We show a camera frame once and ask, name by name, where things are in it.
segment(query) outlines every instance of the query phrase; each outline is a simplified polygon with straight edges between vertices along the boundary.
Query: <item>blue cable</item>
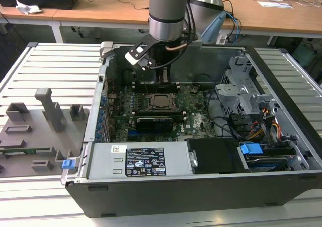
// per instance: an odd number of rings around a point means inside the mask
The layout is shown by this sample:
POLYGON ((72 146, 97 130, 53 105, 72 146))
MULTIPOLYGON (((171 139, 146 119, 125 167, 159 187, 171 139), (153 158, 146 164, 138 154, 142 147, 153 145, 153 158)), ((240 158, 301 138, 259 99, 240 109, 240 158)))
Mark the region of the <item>blue cable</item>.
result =
POLYGON ((236 22, 236 24, 237 24, 237 35, 236 35, 236 38, 235 38, 235 40, 233 41, 233 45, 235 44, 235 42, 236 42, 236 40, 237 40, 237 38, 238 38, 238 36, 239 36, 239 34, 240 34, 240 30, 239 30, 239 25, 238 25, 238 20, 232 15, 232 14, 230 14, 230 13, 228 13, 228 12, 226 12, 235 22, 236 22))

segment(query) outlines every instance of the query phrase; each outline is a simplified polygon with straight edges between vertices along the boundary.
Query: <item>blue latch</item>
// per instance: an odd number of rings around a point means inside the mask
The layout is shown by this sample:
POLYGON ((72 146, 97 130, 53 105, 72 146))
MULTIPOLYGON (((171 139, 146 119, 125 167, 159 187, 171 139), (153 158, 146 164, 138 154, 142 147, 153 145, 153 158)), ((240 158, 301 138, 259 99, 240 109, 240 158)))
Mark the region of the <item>blue latch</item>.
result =
POLYGON ((243 154, 262 154, 263 150, 259 144, 256 143, 245 143, 240 146, 243 154))
POLYGON ((63 169, 75 169, 76 168, 76 159, 66 159, 62 162, 63 169))

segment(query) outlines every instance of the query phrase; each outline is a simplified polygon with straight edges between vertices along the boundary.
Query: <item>blue cable bundle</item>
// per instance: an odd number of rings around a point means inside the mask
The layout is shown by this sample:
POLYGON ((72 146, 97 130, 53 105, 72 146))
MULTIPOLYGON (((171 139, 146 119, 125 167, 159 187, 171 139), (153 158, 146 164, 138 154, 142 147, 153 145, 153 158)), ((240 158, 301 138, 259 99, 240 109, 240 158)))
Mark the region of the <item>blue cable bundle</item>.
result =
POLYGON ((231 13, 229 13, 229 12, 226 12, 226 13, 227 13, 227 15, 229 15, 229 16, 233 19, 233 21, 235 21, 235 22, 236 22, 236 24, 237 24, 237 35, 236 35, 235 40, 232 42, 232 44, 234 45, 234 44, 235 44, 235 42, 236 42, 236 40, 237 40, 237 38, 238 38, 238 36, 240 35, 241 28, 239 27, 238 19, 237 19, 236 17, 234 17, 231 13))

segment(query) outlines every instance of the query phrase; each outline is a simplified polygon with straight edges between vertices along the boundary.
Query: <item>crumpled paper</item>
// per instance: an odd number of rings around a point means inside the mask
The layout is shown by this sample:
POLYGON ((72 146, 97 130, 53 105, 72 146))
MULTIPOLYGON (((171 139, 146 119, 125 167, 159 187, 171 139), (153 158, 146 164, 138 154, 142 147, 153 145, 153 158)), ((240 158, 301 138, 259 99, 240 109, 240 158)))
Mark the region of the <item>crumpled paper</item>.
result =
POLYGON ((42 10, 40 10, 39 6, 36 5, 25 5, 21 2, 19 2, 18 0, 16 0, 17 5, 16 8, 21 12, 21 13, 25 13, 25 14, 29 14, 29 13, 36 13, 36 12, 42 12, 42 10))

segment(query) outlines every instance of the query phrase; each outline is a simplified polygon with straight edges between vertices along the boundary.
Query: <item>sticker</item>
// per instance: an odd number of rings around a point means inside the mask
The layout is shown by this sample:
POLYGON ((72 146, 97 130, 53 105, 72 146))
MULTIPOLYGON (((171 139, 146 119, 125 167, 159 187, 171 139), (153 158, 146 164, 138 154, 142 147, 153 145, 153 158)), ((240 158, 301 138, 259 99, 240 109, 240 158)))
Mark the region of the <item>sticker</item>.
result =
POLYGON ((124 153, 127 149, 127 145, 113 145, 111 153, 124 153))
POLYGON ((148 177, 166 175, 163 148, 126 149, 125 175, 148 177))
POLYGON ((9 152, 9 153, 3 153, 4 155, 25 155, 24 152, 9 152))

